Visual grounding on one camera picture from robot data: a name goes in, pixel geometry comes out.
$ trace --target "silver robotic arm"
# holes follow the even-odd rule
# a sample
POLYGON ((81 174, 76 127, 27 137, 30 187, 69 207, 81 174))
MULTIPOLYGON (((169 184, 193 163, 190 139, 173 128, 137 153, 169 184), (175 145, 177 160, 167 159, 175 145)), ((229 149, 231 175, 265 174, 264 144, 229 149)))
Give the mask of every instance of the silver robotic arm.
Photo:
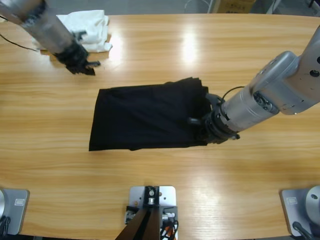
POLYGON ((88 52, 79 43, 85 32, 70 33, 45 0, 0 0, 0 15, 20 25, 73 74, 95 75, 88 52))
POLYGON ((192 124, 201 124, 200 138, 223 143, 282 112, 293 115, 320 102, 320 27, 301 56, 285 51, 271 60, 255 78, 228 101, 209 94, 212 112, 192 124))

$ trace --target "wood grain tabletop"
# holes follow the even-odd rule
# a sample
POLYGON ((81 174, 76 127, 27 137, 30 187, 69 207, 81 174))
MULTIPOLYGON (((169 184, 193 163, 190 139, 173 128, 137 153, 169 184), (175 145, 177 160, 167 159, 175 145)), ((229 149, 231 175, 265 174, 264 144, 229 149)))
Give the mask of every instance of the wood grain tabletop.
MULTIPOLYGON (((288 235, 279 191, 320 184, 320 105, 279 114, 241 139, 189 148, 89 152, 99 89, 199 77, 213 94, 299 55, 319 18, 256 14, 110 16, 96 76, 0 38, 0 187, 28 189, 22 234, 113 240, 132 186, 176 188, 179 239, 288 235)), ((20 27, 0 33, 32 47, 20 27)))

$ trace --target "white cloth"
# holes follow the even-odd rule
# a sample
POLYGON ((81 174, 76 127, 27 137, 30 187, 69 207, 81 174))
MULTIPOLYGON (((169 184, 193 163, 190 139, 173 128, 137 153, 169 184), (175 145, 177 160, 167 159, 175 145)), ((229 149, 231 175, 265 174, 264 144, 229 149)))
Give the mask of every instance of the white cloth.
MULTIPOLYGON (((70 32, 86 31, 80 43, 89 53, 107 52, 112 48, 112 44, 106 42, 109 17, 105 16, 104 10, 76 11, 57 17, 70 32)), ((32 43, 38 49, 43 49, 35 39, 32 39, 32 43)))

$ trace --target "cardboard box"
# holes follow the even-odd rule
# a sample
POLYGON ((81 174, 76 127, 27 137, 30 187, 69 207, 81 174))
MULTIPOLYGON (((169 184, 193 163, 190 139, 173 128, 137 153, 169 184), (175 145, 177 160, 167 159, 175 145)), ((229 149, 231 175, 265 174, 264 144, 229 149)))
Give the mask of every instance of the cardboard box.
POLYGON ((248 14, 256 0, 216 0, 214 14, 248 14))

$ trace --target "folded black shirt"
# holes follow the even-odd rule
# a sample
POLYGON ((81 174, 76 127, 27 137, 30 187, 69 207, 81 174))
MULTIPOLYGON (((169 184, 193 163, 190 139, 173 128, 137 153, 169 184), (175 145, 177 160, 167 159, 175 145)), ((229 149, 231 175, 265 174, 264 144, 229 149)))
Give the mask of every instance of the folded black shirt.
POLYGON ((198 78, 159 85, 100 89, 94 109, 89 151, 186 148, 207 145, 188 118, 211 111, 208 88, 198 78))

